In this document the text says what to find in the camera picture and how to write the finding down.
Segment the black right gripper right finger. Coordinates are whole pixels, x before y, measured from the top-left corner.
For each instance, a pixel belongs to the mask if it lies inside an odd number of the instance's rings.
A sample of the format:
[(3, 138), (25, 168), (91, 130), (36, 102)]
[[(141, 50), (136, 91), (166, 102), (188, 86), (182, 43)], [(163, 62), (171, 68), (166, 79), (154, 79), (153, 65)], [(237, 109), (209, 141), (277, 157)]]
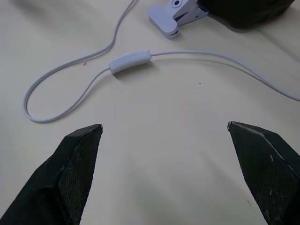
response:
[(300, 156), (277, 133), (230, 121), (244, 180), (269, 225), (300, 223)]

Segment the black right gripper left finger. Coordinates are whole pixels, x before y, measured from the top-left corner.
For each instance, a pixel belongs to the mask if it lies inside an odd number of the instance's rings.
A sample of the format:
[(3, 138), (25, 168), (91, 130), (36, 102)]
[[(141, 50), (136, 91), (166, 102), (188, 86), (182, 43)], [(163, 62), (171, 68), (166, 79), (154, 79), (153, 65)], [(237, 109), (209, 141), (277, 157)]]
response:
[(2, 225), (78, 225), (91, 189), (103, 127), (78, 129), (31, 175)]

